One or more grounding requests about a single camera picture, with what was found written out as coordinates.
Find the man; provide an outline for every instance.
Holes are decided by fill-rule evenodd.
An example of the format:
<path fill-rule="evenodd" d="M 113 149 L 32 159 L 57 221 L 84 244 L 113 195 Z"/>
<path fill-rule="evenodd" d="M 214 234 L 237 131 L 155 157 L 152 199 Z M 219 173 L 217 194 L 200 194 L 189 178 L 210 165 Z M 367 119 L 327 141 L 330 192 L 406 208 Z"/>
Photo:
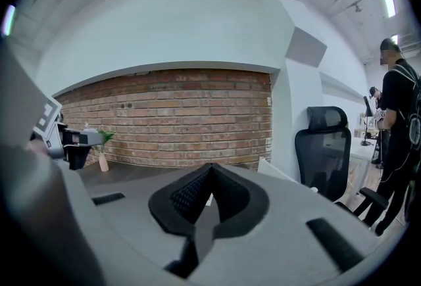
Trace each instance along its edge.
<path fill-rule="evenodd" d="M 376 98 L 376 110 L 382 108 L 382 92 L 374 86 L 370 88 L 370 99 Z M 377 169 L 384 169 L 384 162 L 387 154 L 387 146 L 389 145 L 390 133 L 388 130 L 381 130 L 377 138 L 377 145 L 380 147 L 379 157 L 371 163 L 376 165 Z"/>
<path fill-rule="evenodd" d="M 391 136 L 383 175 L 377 192 L 386 199 L 390 199 L 393 194 L 393 198 L 386 211 L 385 218 L 376 227 L 377 235 L 384 232 L 401 209 L 409 179 L 413 175 L 414 165 L 418 163 L 419 157 L 418 153 L 412 151 L 406 121 L 412 102 L 414 82 L 404 76 L 402 72 L 391 71 L 395 65 L 407 68 L 410 68 L 410 66 L 403 58 L 399 46 L 392 39 L 387 38 L 382 41 L 380 53 L 380 64 L 387 64 L 389 72 L 383 79 L 381 106 L 383 112 L 379 113 L 382 113 L 384 117 L 378 121 L 378 128 L 380 130 L 391 130 Z M 368 226 L 372 226 L 381 214 L 382 210 L 373 205 L 364 222 Z"/>

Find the black office chair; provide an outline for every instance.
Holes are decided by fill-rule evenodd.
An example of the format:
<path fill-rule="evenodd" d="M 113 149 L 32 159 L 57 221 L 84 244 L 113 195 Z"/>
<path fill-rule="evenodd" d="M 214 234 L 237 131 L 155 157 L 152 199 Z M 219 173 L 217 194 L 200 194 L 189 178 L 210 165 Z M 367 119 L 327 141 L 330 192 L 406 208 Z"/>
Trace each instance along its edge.
<path fill-rule="evenodd" d="M 351 151 L 347 115 L 339 107 L 333 106 L 308 107 L 307 112 L 309 128 L 295 136 L 301 183 L 316 187 L 321 195 L 335 202 L 347 188 Z M 375 191 L 364 187 L 360 194 L 383 210 L 387 208 L 388 201 Z M 336 202 L 336 205 L 349 211 L 341 202 Z M 357 217 L 368 207 L 360 206 L 353 212 Z"/>

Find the black pants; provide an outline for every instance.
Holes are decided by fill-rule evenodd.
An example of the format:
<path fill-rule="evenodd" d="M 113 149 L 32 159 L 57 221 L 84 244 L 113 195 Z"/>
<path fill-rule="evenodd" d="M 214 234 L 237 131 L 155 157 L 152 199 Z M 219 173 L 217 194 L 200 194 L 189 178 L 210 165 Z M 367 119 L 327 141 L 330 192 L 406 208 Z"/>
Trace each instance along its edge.
<path fill-rule="evenodd" d="M 386 211 L 385 218 L 379 224 L 383 229 L 386 229 L 390 225 L 403 204 L 405 192 L 407 191 L 416 158 L 416 154 L 411 153 L 405 161 L 407 154 L 408 153 L 405 154 L 405 150 L 401 151 L 399 154 L 390 152 L 386 158 L 382 179 L 377 188 L 377 192 L 387 200 L 389 200 L 392 195 L 393 198 Z M 363 205 L 366 207 L 369 206 L 370 201 L 364 199 L 361 204 L 362 208 Z M 380 207 L 373 204 L 364 219 L 364 223 L 368 226 L 372 226 L 382 215 L 382 212 L 383 210 Z"/>
<path fill-rule="evenodd" d="M 379 159 L 385 164 L 387 149 L 389 147 L 390 131 L 382 130 L 377 137 L 377 145 L 379 146 Z"/>

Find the red brick wall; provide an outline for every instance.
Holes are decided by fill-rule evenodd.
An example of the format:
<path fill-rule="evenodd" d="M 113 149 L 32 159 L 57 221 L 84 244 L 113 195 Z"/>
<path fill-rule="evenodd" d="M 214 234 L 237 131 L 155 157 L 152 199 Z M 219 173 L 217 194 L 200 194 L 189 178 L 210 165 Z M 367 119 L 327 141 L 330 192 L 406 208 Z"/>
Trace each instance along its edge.
<path fill-rule="evenodd" d="M 268 74 L 234 70 L 165 70 L 117 77 L 58 96 L 71 128 L 116 134 L 110 160 L 184 167 L 269 158 L 272 140 Z M 88 161 L 97 160 L 92 152 Z"/>

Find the vase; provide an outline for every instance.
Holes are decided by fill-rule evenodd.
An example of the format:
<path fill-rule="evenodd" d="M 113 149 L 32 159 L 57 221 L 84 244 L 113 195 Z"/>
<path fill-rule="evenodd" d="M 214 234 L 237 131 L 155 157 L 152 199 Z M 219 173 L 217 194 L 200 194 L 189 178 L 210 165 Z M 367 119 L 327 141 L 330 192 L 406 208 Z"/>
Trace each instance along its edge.
<path fill-rule="evenodd" d="M 101 168 L 102 172 L 108 172 L 108 162 L 105 158 L 104 153 L 99 154 L 99 167 Z"/>

